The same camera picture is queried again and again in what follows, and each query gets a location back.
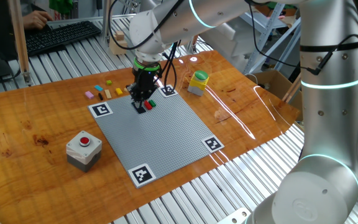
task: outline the pink lego brick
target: pink lego brick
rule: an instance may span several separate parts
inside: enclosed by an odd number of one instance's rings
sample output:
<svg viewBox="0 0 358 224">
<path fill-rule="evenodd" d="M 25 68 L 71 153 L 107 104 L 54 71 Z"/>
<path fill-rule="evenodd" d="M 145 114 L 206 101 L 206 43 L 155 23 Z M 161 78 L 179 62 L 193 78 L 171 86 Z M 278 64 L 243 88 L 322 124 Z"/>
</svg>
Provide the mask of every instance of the pink lego brick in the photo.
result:
<svg viewBox="0 0 358 224">
<path fill-rule="evenodd" d="M 85 95 L 91 100 L 94 98 L 94 95 L 90 91 L 85 92 Z"/>
</svg>

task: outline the metal rail floor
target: metal rail floor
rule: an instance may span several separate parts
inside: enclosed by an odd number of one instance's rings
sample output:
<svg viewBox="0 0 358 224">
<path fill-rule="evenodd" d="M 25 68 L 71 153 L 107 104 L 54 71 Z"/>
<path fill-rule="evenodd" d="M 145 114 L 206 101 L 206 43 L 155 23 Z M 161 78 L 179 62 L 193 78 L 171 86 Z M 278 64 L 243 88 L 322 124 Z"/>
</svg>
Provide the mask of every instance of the metal rail floor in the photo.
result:
<svg viewBox="0 0 358 224">
<path fill-rule="evenodd" d="M 206 223 L 221 221 L 239 208 L 247 215 L 277 191 L 297 163 L 303 132 L 285 134 L 113 221 L 113 224 Z M 358 204 L 345 224 L 358 224 Z"/>
<path fill-rule="evenodd" d="M 129 23 L 133 15 L 120 15 L 112 17 L 112 28 L 122 30 L 125 33 L 125 39 L 131 45 L 129 40 Z M 88 20 L 102 29 L 102 18 L 74 19 L 69 21 L 55 21 L 48 23 L 54 29 L 67 24 Z M 125 55 L 113 55 L 107 44 L 101 41 L 101 37 L 92 37 L 77 41 L 65 46 L 67 50 L 52 52 L 49 54 L 40 54 L 29 58 L 31 85 L 40 85 L 44 83 L 57 82 L 69 78 L 76 78 L 85 75 L 91 75 L 101 72 L 108 72 L 121 68 L 132 67 L 135 57 L 134 50 L 128 50 Z M 196 49 L 198 52 L 212 50 L 207 44 L 198 42 Z M 187 55 L 185 46 L 179 47 L 176 57 Z M 19 69 L 17 60 L 9 61 L 13 73 Z M 0 92 L 26 88 L 23 77 L 19 75 L 14 80 L 6 83 L 0 83 Z"/>
</svg>

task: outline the red button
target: red button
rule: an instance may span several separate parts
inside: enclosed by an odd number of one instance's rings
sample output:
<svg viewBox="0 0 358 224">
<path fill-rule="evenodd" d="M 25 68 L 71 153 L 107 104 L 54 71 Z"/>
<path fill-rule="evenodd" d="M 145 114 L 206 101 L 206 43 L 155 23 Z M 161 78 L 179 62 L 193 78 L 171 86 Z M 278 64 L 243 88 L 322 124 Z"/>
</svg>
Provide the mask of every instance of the red button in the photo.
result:
<svg viewBox="0 0 358 224">
<path fill-rule="evenodd" d="M 148 101 L 144 101 L 144 106 L 145 106 L 148 110 L 153 109 L 152 105 L 150 105 L 150 103 L 149 103 Z"/>
<path fill-rule="evenodd" d="M 83 147 L 89 146 L 90 142 L 91 142 L 91 140 L 89 138 L 87 138 L 87 137 L 82 137 L 80 139 L 80 145 L 83 146 Z"/>
</svg>

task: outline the person's hand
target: person's hand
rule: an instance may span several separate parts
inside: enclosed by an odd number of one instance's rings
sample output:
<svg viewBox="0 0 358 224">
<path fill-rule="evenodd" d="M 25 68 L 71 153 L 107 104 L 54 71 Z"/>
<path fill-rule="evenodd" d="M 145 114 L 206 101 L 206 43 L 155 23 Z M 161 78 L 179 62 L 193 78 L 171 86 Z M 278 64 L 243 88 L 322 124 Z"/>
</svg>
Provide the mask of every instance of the person's hand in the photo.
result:
<svg viewBox="0 0 358 224">
<path fill-rule="evenodd" d="M 25 30 L 42 30 L 52 17 L 47 12 L 34 11 L 23 17 L 23 26 Z"/>
</svg>

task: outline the wooden table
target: wooden table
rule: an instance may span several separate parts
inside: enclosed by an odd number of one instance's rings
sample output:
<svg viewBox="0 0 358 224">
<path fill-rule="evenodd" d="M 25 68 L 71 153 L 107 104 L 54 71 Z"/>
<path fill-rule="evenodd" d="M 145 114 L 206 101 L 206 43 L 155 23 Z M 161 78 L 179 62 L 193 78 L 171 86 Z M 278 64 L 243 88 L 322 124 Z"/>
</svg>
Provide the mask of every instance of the wooden table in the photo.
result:
<svg viewBox="0 0 358 224">
<path fill-rule="evenodd" d="M 175 66 L 181 97 L 226 147 L 140 189 L 87 109 L 98 97 L 84 95 L 100 85 L 116 97 L 115 88 L 133 82 L 130 69 L 0 93 L 0 221 L 106 224 L 277 137 L 297 116 L 217 52 L 183 57 Z M 202 97 L 186 90 L 196 70 L 210 75 Z M 88 173 L 67 163 L 65 153 L 65 144 L 81 130 L 104 143 Z"/>
</svg>

